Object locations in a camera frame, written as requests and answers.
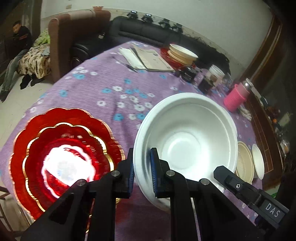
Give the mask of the white folded paper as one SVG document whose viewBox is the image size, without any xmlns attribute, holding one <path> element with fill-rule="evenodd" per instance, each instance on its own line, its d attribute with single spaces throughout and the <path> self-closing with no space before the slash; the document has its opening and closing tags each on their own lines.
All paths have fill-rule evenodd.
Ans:
<svg viewBox="0 0 296 241">
<path fill-rule="evenodd" d="M 136 70 L 145 70 L 145 66 L 131 49 L 119 48 L 121 54 L 128 61 L 129 65 Z"/>
</svg>

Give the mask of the green pillow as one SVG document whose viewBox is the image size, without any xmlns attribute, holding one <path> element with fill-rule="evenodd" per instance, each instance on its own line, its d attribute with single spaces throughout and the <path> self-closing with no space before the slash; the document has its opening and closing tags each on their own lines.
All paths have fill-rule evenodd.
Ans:
<svg viewBox="0 0 296 241">
<path fill-rule="evenodd" d="M 45 29 L 43 30 L 43 32 L 41 32 L 41 34 L 34 41 L 33 46 L 38 46 L 43 44 L 50 44 L 50 36 L 49 36 L 48 29 Z"/>
</svg>

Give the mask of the black ink bottle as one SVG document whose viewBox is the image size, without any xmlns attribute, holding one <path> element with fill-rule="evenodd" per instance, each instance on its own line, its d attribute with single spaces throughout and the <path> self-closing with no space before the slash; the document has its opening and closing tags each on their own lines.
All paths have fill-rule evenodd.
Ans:
<svg viewBox="0 0 296 241">
<path fill-rule="evenodd" d="M 180 77 L 187 83 L 193 83 L 197 75 L 196 70 L 192 66 L 183 66 L 180 70 Z"/>
</svg>

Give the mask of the cream ribbed plastic plate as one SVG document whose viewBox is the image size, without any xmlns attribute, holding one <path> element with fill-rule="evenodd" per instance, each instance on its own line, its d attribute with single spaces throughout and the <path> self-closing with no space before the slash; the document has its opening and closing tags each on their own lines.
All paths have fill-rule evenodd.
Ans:
<svg viewBox="0 0 296 241">
<path fill-rule="evenodd" d="M 252 184 L 254 164 L 252 154 L 244 142 L 238 141 L 238 157 L 235 174 L 243 181 Z"/>
</svg>

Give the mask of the white crumpled cloth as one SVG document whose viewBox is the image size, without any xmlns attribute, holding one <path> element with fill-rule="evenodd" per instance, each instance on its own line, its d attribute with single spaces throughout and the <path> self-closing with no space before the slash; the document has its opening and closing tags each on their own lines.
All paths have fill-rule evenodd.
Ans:
<svg viewBox="0 0 296 241">
<path fill-rule="evenodd" d="M 250 111 L 248 111 L 247 109 L 245 109 L 242 105 L 238 108 L 238 110 L 241 113 L 241 115 L 243 117 L 245 117 L 247 120 L 249 120 L 249 121 L 252 120 L 252 115 L 251 115 Z"/>
</svg>

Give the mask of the red plate under bowl stack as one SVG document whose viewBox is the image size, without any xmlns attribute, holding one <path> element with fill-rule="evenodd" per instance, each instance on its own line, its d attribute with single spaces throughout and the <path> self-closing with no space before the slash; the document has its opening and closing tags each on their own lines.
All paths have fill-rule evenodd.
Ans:
<svg viewBox="0 0 296 241">
<path fill-rule="evenodd" d="M 169 54 L 168 54 L 168 49 L 167 48 L 161 48 L 160 49 L 160 55 L 161 57 L 167 61 L 175 70 L 179 70 L 182 67 L 188 66 L 186 64 L 180 63 L 172 58 L 170 58 Z"/>
</svg>

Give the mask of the open paper booklet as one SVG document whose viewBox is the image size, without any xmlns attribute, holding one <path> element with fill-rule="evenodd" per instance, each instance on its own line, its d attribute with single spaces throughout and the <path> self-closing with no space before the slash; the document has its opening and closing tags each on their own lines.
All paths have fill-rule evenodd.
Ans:
<svg viewBox="0 0 296 241">
<path fill-rule="evenodd" d="M 136 56 L 149 71 L 172 72 L 174 69 L 155 50 L 142 49 L 133 45 Z"/>
</svg>

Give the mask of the small white foam bowl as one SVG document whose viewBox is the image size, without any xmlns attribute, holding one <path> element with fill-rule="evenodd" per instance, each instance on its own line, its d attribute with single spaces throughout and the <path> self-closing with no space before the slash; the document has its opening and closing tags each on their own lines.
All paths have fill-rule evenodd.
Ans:
<svg viewBox="0 0 296 241">
<path fill-rule="evenodd" d="M 263 160 L 262 153 L 256 144 L 252 145 L 252 157 L 253 157 L 253 164 L 255 169 L 254 178 L 258 178 L 262 180 L 264 178 L 264 172 L 265 172 L 264 160 Z"/>
</svg>

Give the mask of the small red scalloped plate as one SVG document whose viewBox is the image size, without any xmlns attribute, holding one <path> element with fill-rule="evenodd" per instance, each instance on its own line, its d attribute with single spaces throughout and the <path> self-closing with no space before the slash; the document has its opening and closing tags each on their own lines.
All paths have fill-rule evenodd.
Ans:
<svg viewBox="0 0 296 241">
<path fill-rule="evenodd" d="M 23 160 L 25 188 L 38 207 L 38 218 L 77 180 L 99 180 L 116 162 L 107 144 L 81 125 L 58 123 L 39 131 Z"/>
</svg>

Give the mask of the black leather sofa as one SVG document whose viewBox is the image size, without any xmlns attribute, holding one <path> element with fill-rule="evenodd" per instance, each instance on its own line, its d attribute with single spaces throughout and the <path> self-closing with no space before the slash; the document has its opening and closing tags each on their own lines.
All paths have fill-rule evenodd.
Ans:
<svg viewBox="0 0 296 241">
<path fill-rule="evenodd" d="M 74 68 L 87 59 L 129 41 L 138 41 L 158 48 L 177 44 L 197 54 L 197 67 L 209 68 L 216 65 L 225 74 L 231 73 L 229 59 L 202 41 L 124 16 L 110 21 L 102 34 L 90 34 L 74 40 L 70 47 L 70 66 Z"/>
</svg>

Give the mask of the pink knit sleeved bottle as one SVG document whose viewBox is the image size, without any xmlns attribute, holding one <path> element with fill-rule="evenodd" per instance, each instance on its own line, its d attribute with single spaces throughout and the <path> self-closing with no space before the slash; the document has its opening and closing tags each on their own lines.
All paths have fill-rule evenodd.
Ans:
<svg viewBox="0 0 296 241">
<path fill-rule="evenodd" d="M 246 78 L 239 84 L 234 84 L 233 89 L 223 100 L 223 103 L 227 110 L 230 112 L 236 111 L 236 109 L 238 109 L 239 106 L 246 101 L 246 99 L 250 95 L 252 87 L 253 84 L 248 78 Z"/>
</svg>

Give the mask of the seated man in black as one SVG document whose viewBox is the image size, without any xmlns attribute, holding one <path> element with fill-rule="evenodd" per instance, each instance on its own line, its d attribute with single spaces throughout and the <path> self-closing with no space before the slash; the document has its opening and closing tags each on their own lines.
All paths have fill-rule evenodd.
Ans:
<svg viewBox="0 0 296 241">
<path fill-rule="evenodd" d="M 29 51 L 32 46 L 32 35 L 30 30 L 21 24 L 18 20 L 13 24 L 13 47 L 16 55 L 12 58 L 6 68 L 6 74 L 1 89 L 1 102 L 4 102 L 8 97 L 11 89 L 15 85 L 13 81 L 14 73 L 17 71 L 20 60 Z"/>
</svg>

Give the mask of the black pen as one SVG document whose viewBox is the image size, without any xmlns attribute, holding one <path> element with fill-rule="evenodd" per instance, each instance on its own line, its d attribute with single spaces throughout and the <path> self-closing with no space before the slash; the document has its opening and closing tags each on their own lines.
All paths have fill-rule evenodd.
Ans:
<svg viewBox="0 0 296 241">
<path fill-rule="evenodd" d="M 131 66 L 131 65 L 127 64 L 127 63 L 124 63 L 124 62 L 116 59 L 115 57 L 112 57 L 112 58 L 116 61 L 116 63 L 125 66 L 126 68 L 128 68 L 129 70 L 131 70 L 131 71 L 133 71 L 135 73 L 138 73 L 138 71 L 135 68 L 133 68 L 133 66 Z"/>
</svg>

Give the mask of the large white foam bowl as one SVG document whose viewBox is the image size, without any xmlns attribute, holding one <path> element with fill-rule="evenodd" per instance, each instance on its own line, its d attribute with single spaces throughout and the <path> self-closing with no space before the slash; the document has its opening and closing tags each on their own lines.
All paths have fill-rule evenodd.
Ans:
<svg viewBox="0 0 296 241">
<path fill-rule="evenodd" d="M 185 178 L 208 179 L 219 191 L 225 188 L 214 179 L 218 166 L 234 172 L 237 165 L 237 128 L 230 114 L 208 97 L 179 93 L 156 104 L 139 127 L 133 147 L 137 184 L 146 199 L 168 212 L 170 200 L 154 195 L 149 153 L 156 148 L 161 160 Z"/>
</svg>

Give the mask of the dark glass jar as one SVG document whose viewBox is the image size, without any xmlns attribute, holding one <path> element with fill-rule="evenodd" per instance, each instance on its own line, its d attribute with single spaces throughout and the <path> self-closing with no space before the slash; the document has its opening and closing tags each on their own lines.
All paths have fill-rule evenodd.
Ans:
<svg viewBox="0 0 296 241">
<path fill-rule="evenodd" d="M 214 86 L 213 81 L 204 76 L 200 84 L 198 85 L 198 89 L 203 93 L 207 94 L 209 90 Z"/>
</svg>

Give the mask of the wooden chair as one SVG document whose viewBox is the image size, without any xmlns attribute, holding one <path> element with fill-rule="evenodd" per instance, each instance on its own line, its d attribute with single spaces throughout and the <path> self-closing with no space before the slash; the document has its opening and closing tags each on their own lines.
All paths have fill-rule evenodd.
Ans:
<svg viewBox="0 0 296 241">
<path fill-rule="evenodd" d="M 28 223 L 8 189 L 1 186 L 1 231 L 9 240 L 20 240 Z"/>
</svg>

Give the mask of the patterned blanket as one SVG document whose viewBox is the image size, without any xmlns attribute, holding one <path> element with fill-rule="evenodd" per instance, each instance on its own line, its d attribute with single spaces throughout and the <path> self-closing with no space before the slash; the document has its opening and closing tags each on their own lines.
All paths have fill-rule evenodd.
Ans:
<svg viewBox="0 0 296 241">
<path fill-rule="evenodd" d="M 51 73 L 49 44 L 31 47 L 20 60 L 17 73 L 19 75 L 36 75 L 41 79 Z"/>
</svg>

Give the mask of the large red scalloped plate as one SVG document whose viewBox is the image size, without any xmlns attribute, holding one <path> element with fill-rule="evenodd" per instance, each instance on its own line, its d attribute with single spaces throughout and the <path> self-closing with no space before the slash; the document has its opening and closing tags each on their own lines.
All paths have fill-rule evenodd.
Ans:
<svg viewBox="0 0 296 241">
<path fill-rule="evenodd" d="M 99 180 L 124 159 L 104 121 L 82 109 L 53 108 L 16 136 L 9 173 L 17 201 L 38 219 L 77 180 Z"/>
</svg>

